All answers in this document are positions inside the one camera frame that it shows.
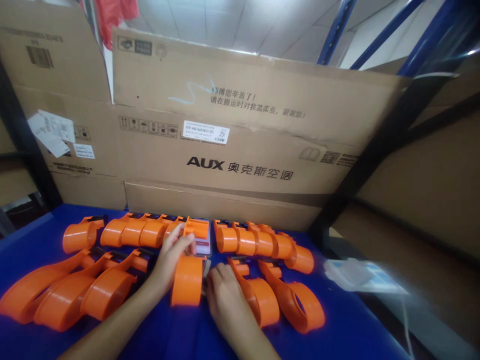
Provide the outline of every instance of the ceiling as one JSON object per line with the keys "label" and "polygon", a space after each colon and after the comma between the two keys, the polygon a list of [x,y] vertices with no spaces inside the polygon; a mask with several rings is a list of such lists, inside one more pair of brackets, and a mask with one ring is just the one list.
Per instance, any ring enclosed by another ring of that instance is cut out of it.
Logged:
{"label": "ceiling", "polygon": [[[356,27],[394,0],[357,0],[330,62]],[[138,0],[134,29],[277,58],[316,63],[340,0]]]}

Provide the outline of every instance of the blue work surface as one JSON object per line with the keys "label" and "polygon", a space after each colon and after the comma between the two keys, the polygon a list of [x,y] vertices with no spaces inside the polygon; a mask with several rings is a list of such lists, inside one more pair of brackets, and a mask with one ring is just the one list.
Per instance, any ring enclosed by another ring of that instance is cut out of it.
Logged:
{"label": "blue work surface", "polygon": [[[63,204],[0,241],[0,295],[24,275],[40,266],[64,260],[66,227],[85,216],[120,218],[126,212]],[[298,281],[318,297],[325,326],[307,335],[296,332],[281,315],[278,324],[264,332],[282,359],[408,359],[390,333],[355,293],[340,289],[323,271],[324,257],[304,233],[288,232],[315,257],[310,275],[282,267],[283,280]],[[212,242],[212,266],[226,263]],[[253,278],[261,273],[252,259]],[[70,330],[56,332],[34,323],[20,325],[0,316],[2,359],[56,359],[99,322],[85,316]],[[199,307],[170,307],[170,294],[152,310],[125,346],[120,359],[230,359],[235,354],[218,332],[205,298]]]}

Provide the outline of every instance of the cardboard panel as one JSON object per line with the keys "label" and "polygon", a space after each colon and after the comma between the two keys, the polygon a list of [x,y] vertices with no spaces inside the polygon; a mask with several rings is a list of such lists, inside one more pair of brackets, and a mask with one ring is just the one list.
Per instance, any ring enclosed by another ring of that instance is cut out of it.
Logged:
{"label": "cardboard panel", "polygon": [[0,154],[12,153],[15,151],[17,151],[17,148],[15,148],[2,118],[0,118]]}
{"label": "cardboard panel", "polygon": [[241,126],[230,126],[226,144],[216,144],[183,136],[184,121],[200,121],[195,118],[130,106],[114,109],[117,123],[111,128],[118,129],[123,177],[130,183],[207,187],[321,206],[323,199],[312,196],[334,192],[360,153],[352,146]]}
{"label": "cardboard panel", "polygon": [[71,142],[70,152],[59,158],[38,142],[46,164],[51,171],[74,176],[101,178],[110,181],[120,175],[119,155],[115,131],[115,117],[109,102],[87,100],[62,94],[26,89],[16,86],[16,95],[27,118],[39,109],[70,119],[75,126],[75,141],[92,147],[95,159],[78,157]]}
{"label": "cardboard panel", "polygon": [[[438,223],[451,224],[452,221],[439,218]],[[409,302],[414,307],[425,301],[428,310],[479,348],[480,288],[477,272],[357,205],[350,205],[343,211],[333,227],[369,260],[378,262],[400,281],[410,292]],[[446,359],[453,359],[464,350],[455,348],[453,357],[446,356],[442,345],[435,341],[438,337],[432,337],[429,324],[419,323],[418,319],[412,322],[416,324],[411,326],[417,325],[428,337],[428,342],[434,343],[437,353],[442,353]]]}
{"label": "cardboard panel", "polygon": [[[0,154],[17,151],[0,118]],[[37,191],[28,170],[20,160],[0,162],[0,206]]]}
{"label": "cardboard panel", "polygon": [[64,203],[123,210],[127,203],[124,184],[104,179],[52,172]]}
{"label": "cardboard panel", "polygon": [[209,219],[252,221],[276,229],[306,231],[320,208],[227,196],[178,187],[125,183],[128,206],[134,212],[168,213]]}
{"label": "cardboard panel", "polygon": [[480,259],[480,112],[388,156],[359,197]]}
{"label": "cardboard panel", "polygon": [[410,80],[114,31],[114,101],[363,147]]}
{"label": "cardboard panel", "polygon": [[19,160],[0,163],[0,206],[37,191],[34,181]]}
{"label": "cardboard panel", "polygon": [[111,101],[100,47],[80,5],[2,0],[0,58],[13,85]]}

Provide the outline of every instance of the sticker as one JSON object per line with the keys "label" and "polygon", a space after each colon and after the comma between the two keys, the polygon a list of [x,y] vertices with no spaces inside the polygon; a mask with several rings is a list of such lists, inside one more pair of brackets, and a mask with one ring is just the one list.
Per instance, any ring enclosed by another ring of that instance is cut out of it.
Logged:
{"label": "sticker", "polygon": [[76,155],[79,158],[95,159],[92,145],[73,144],[73,147],[75,148]]}
{"label": "sticker", "polygon": [[47,132],[51,132],[65,141],[75,142],[75,129],[72,120],[43,110],[38,110],[38,113],[45,118],[45,129]]}
{"label": "sticker", "polygon": [[214,126],[188,120],[183,122],[183,136],[186,138],[226,144],[229,139],[229,133],[230,129],[228,127]]}
{"label": "sticker", "polygon": [[28,119],[28,126],[35,137],[55,156],[61,157],[70,151],[64,141],[53,132],[47,131],[45,117],[38,112]]}

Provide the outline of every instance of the smartphone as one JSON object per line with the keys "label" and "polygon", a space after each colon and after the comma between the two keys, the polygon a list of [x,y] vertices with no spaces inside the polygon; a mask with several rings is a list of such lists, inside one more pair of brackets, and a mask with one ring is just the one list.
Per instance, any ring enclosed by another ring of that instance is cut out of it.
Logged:
{"label": "smartphone", "polygon": [[208,222],[208,231],[206,239],[195,238],[196,242],[196,253],[198,255],[205,255],[209,257],[212,254],[212,241],[211,241],[211,234],[210,234],[210,223],[209,219],[201,218],[201,217],[194,217],[196,220],[202,220],[204,222]]}

